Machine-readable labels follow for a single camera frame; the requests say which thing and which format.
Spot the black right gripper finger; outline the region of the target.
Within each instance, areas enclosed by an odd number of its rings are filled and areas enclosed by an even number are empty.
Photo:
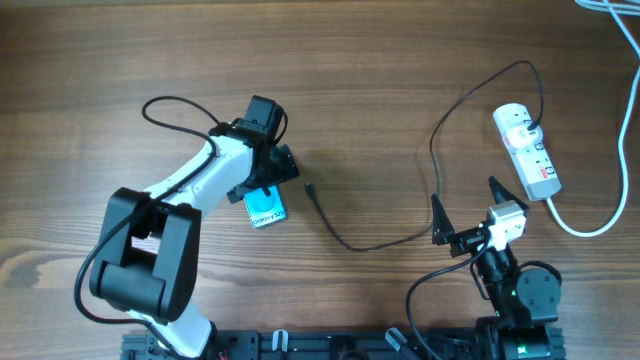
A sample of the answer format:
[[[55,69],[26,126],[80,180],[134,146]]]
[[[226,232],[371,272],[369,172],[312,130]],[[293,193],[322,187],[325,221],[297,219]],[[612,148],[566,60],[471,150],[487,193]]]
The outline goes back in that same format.
[[[432,204],[432,243],[435,245],[445,245],[451,242],[456,234],[453,225],[440,201],[439,195],[431,195]]]
[[[525,202],[508,191],[494,176],[489,177],[488,183],[496,204],[515,201],[522,210],[529,209],[529,206]]]

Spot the turquoise screen smartphone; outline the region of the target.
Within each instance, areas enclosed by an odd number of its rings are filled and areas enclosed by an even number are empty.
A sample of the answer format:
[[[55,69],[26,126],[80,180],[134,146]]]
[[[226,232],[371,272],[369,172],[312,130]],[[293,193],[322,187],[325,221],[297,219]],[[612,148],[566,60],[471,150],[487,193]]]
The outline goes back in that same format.
[[[244,196],[249,220],[256,229],[273,225],[287,218],[287,211],[279,187],[271,186],[268,190],[269,196],[262,189],[257,189]]]

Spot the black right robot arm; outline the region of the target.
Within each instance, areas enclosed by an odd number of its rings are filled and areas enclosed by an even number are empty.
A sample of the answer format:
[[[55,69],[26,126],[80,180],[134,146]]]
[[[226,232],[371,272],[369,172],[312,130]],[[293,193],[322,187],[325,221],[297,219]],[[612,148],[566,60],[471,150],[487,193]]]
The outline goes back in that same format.
[[[425,339],[442,359],[540,359],[567,356],[558,320],[562,276],[542,261],[519,263],[510,243],[525,232],[529,207],[495,178],[489,179],[495,204],[478,226],[457,232],[439,199],[431,197],[436,245],[448,245],[453,258],[470,255],[474,283],[495,314],[471,328],[429,330]]]

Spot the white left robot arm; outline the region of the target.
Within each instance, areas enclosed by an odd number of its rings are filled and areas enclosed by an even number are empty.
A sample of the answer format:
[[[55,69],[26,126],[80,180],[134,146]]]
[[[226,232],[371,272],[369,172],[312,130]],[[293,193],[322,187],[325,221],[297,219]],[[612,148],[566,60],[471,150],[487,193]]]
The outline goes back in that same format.
[[[223,353],[215,324],[192,300],[201,224],[222,199],[253,193],[280,198],[279,185],[299,176],[290,148],[261,130],[223,123],[169,178],[143,191],[118,189],[109,199],[98,243],[76,278],[74,301],[88,319],[81,286],[124,312],[115,324],[145,327],[146,357],[212,359]]]

